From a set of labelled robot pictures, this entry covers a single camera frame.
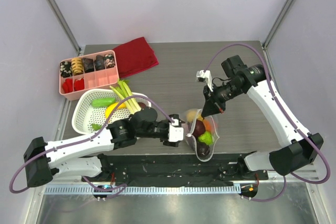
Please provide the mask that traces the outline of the peach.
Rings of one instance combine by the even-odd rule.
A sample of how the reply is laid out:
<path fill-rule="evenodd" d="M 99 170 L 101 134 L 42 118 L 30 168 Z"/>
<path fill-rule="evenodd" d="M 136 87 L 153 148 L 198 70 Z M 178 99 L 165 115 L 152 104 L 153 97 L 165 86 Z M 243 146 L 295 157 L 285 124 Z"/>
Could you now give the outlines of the peach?
<path fill-rule="evenodd" d="M 208 132 L 213 132 L 213 125 L 210 121 L 204 119 L 203 120 L 203 124 L 205 126 L 205 130 L 208 131 Z"/>

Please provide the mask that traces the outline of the dark purple mangosteen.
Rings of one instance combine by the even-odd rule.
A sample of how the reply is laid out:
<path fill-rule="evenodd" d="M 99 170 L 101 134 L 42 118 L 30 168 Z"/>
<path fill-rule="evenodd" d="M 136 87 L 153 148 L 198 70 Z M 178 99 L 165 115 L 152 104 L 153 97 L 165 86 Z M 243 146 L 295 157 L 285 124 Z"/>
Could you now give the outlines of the dark purple mangosteen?
<path fill-rule="evenodd" d="M 205 132 L 206 132 L 206 128 L 205 128 L 205 125 L 204 125 L 203 121 L 196 120 L 194 131 L 193 131 L 192 135 L 194 137 L 199 137 L 199 136 L 203 135 Z"/>

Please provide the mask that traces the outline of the purple eggplant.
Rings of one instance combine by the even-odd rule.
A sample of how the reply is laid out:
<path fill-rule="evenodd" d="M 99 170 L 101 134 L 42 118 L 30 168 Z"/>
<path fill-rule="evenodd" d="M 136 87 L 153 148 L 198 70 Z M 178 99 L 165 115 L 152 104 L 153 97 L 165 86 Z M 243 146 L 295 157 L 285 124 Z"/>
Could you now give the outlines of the purple eggplant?
<path fill-rule="evenodd" d="M 188 134 L 186 136 L 186 142 L 187 142 L 188 146 L 192 149 L 192 151 L 196 150 L 196 146 L 197 146 L 196 139 L 192 134 Z"/>

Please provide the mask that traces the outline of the clear zip top bag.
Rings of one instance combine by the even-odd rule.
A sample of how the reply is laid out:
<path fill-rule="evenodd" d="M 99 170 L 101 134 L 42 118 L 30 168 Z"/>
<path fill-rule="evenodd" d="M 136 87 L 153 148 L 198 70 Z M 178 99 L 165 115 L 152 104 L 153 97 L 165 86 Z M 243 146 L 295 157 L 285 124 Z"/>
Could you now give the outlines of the clear zip top bag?
<path fill-rule="evenodd" d="M 201 162 L 208 162 L 219 139 L 216 116 L 202 117 L 202 109 L 190 109 L 182 114 L 184 141 Z"/>

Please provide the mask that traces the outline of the green round fruit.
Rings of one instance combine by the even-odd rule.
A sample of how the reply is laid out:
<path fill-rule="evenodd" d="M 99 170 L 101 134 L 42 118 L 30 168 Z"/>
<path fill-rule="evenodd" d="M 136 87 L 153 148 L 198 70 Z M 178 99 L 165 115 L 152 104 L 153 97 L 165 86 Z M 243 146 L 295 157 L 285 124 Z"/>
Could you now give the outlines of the green round fruit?
<path fill-rule="evenodd" d="M 213 137 L 211 132 L 205 131 L 202 135 L 200 135 L 197 139 L 200 143 L 204 143 L 206 145 L 213 144 Z"/>

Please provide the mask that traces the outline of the dark purple fig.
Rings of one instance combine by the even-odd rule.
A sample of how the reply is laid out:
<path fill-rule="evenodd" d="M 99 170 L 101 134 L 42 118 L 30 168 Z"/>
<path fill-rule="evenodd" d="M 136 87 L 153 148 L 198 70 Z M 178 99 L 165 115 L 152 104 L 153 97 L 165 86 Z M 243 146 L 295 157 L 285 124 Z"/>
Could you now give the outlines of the dark purple fig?
<path fill-rule="evenodd" d="M 204 158 L 210 153 L 210 146 L 203 142 L 198 142 L 196 146 L 196 153 L 198 157 Z"/>

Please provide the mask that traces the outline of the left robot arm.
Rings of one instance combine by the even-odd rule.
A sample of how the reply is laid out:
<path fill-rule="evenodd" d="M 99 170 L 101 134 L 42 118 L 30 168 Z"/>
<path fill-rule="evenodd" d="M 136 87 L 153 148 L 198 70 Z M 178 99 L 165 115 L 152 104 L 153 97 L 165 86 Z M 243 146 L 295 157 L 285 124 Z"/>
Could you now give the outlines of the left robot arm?
<path fill-rule="evenodd" d="M 158 138 L 166 146 L 177 147 L 184 139 L 183 124 L 177 114 L 158 121 L 156 110 L 146 107 L 108 124 L 101 132 L 51 142 L 37 137 L 23 155 L 27 186 L 39 187 L 60 175 L 96 177 L 105 182 L 111 177 L 111 167 L 105 163 L 96 165 L 83 157 L 134 145 L 139 138 Z"/>

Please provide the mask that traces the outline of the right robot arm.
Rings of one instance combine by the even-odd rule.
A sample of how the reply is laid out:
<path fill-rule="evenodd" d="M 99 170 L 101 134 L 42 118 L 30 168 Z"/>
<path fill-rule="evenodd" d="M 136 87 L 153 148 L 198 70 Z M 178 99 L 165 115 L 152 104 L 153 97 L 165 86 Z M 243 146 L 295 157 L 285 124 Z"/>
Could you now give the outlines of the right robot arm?
<path fill-rule="evenodd" d="M 196 80 L 205 82 L 203 89 L 205 104 L 202 117 L 223 113 L 226 102 L 246 94 L 260 108 L 271 125 L 280 149 L 267 152 L 252 152 L 244 157 L 237 166 L 237 173 L 242 179 L 250 179 L 257 170 L 274 170 L 285 176 L 306 165 L 311 164 L 317 156 L 317 148 L 323 145 L 323 138 L 319 133 L 311 134 L 304 127 L 277 92 L 272 81 L 266 78 L 261 64 L 247 66 L 240 56 L 229 57 L 221 64 L 227 81 L 221 86 L 212 82 L 208 70 L 200 70 Z"/>

